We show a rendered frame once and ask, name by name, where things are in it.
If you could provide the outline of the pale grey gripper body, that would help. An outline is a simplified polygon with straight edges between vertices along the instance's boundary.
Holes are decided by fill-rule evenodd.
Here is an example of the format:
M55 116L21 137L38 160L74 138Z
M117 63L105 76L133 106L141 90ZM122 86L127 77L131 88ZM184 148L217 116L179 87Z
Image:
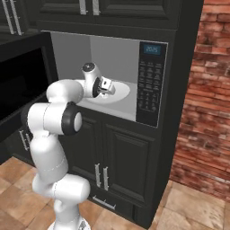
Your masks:
M115 86L110 79L104 79L101 85L101 93L113 95L116 92Z

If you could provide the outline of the white microwave turntable plate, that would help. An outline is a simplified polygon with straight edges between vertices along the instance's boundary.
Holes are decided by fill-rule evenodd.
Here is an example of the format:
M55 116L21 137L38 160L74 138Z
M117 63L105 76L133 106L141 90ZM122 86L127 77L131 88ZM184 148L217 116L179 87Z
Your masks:
M92 83L86 80L78 80L78 83L83 87L83 96L80 102L111 104L122 101L129 95L130 88L126 84L112 80L116 92L113 95L101 93L101 85L104 79L108 78L97 78Z

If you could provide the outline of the black built-in microwave oven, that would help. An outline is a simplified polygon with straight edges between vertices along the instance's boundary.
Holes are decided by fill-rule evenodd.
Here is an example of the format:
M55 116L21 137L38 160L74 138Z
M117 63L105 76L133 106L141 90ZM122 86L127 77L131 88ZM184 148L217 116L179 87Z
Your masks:
M161 111L168 44L149 40L51 33L61 79L82 79L82 66L93 62L103 76L126 84L129 95L119 102L79 105L119 118L157 127Z

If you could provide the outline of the black lower cupboard door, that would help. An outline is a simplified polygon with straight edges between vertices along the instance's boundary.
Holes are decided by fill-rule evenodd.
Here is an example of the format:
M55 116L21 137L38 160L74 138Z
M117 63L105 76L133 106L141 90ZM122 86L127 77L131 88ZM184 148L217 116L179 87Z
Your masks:
M96 119L83 117L77 134L68 138L70 169L90 183L96 183L96 164L101 162L102 135Z
M143 207L149 192L147 180L156 129L136 122L124 126L104 122L102 132L103 168L108 166L109 176L106 191Z

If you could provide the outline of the black cupboard door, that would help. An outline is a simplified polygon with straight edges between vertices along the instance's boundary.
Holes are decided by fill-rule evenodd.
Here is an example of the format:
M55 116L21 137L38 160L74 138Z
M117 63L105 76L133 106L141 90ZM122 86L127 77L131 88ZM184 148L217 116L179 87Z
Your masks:
M79 0L42 0L42 13L63 13L81 15Z
M143 207L149 192L147 180L156 129L136 122L124 126L104 122L102 132L103 168L108 166L109 176L106 191Z
M102 135L96 119L83 117L77 134L68 138L70 169L90 183L96 183L96 164L101 162Z
M100 15L169 19L181 0L99 0Z

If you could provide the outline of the black upper cupboard door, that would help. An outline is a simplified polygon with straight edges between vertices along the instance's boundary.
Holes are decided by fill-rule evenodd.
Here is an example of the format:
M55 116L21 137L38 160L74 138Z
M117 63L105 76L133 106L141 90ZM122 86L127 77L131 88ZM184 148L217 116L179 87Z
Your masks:
M63 13L81 15L79 0L42 0L42 13Z
M100 15L169 19L181 0L99 0Z

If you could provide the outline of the black microwave door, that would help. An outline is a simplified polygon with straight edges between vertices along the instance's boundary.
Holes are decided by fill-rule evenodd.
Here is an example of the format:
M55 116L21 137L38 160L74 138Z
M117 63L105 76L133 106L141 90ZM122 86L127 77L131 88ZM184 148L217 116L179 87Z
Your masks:
M48 86L57 80L49 32L0 45L0 142L22 125L22 108L42 101Z

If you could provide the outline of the black base cupboard run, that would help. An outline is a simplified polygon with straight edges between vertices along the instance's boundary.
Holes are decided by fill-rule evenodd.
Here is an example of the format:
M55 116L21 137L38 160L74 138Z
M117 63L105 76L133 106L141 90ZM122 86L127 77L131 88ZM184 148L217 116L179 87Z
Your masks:
M32 133L24 128L19 128L11 136L5 139L0 144L0 165L13 156L24 163L35 166L31 158L29 144L31 139Z

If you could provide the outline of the black bottom drawer front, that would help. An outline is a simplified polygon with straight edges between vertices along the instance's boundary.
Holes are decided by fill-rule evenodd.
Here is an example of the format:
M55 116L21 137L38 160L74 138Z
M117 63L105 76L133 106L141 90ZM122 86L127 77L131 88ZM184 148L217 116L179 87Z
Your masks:
M111 204L111 205L116 204L115 210L107 208L104 205L93 200L94 195L96 195L96 197L98 199L101 199L101 200L106 199L106 202ZM116 195L110 194L108 191L96 188L95 186L91 186L91 192L90 192L89 198L91 201L101 205L104 208L107 208L109 211L112 211L112 212L114 212L114 213L116 213L122 217L125 217L127 219L132 219L133 205L131 203L127 202L126 200L116 196Z

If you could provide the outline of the black tall cabinet frame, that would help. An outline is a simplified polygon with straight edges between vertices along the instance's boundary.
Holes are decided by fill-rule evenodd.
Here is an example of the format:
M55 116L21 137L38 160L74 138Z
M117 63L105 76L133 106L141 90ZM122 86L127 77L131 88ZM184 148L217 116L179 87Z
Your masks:
M38 26L43 31L149 40L168 44L159 123L156 128L150 126L155 128L156 132L155 148L150 155L147 203L139 207L126 200L133 205L133 216L128 220L143 228L149 228L152 225L169 179L203 2L204 0L181 0L178 13L171 15L169 19L93 15L93 0L86 0L87 15L42 13L40 11ZM103 188L105 153L102 125L104 122L109 122L124 126L128 122L135 121L82 106L80 110L84 117L96 119L100 124L102 135L101 187L97 187L96 183L91 183L91 186L105 190ZM62 137L60 142L69 156L68 137Z

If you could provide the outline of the black wall cupboard run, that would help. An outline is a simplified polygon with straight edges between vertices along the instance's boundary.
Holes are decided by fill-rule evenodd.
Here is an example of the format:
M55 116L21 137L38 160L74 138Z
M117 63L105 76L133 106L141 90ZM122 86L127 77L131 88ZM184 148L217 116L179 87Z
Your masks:
M41 0L0 0L0 34L22 36L38 31Z

